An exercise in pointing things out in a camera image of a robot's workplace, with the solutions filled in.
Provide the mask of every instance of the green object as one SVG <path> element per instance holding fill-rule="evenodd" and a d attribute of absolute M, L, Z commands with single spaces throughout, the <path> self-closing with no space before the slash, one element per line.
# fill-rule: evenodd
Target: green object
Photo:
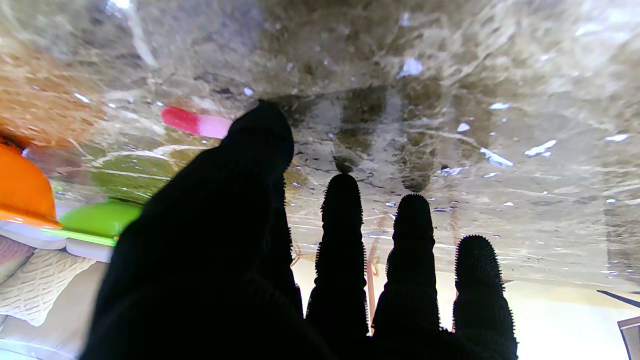
<path fill-rule="evenodd" d="M 142 206 L 132 202 L 109 199 L 73 209 L 60 217 L 62 229 L 42 231 L 67 238 L 115 246 L 124 229 L 136 220 Z"/>

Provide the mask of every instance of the floor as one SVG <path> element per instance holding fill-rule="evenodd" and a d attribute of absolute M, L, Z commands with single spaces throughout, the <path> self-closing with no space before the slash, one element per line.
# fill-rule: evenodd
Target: floor
<path fill-rule="evenodd" d="M 436 260 L 491 238 L 504 277 L 640 290 L 640 6 L 631 0 L 0 0 L 0 131 L 60 201 L 144 202 L 218 140 L 164 106 L 291 118 L 296 251 L 350 171 L 383 263 L 402 195 Z M 212 203 L 211 206 L 225 206 Z"/>

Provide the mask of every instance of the orange bowl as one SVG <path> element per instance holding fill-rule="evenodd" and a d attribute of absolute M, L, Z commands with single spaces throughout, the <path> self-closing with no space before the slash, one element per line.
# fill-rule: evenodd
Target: orange bowl
<path fill-rule="evenodd" d="M 0 220 L 60 229 L 53 192 L 40 169 L 0 138 Z"/>

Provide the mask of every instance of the cushion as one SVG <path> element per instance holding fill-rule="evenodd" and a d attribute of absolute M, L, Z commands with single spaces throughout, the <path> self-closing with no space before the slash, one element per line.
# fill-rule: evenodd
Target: cushion
<path fill-rule="evenodd" d="M 24 258 L 31 254 L 33 254 L 33 249 L 30 246 L 0 235 L 0 265 L 7 261 Z"/>
<path fill-rule="evenodd" d="M 7 341 L 50 349 L 69 359 L 78 358 L 84 349 L 95 298 L 107 267 L 108 264 L 95 263 L 77 274 L 54 302 L 41 326 L 34 327 L 24 320 L 9 317 L 0 330 L 0 348 L 3 348 L 2 341 Z M 12 350 L 21 354 L 31 352 Z"/>
<path fill-rule="evenodd" d="M 0 285 L 0 314 L 42 325 L 62 290 L 94 262 L 62 251 L 35 250 L 29 261 Z"/>

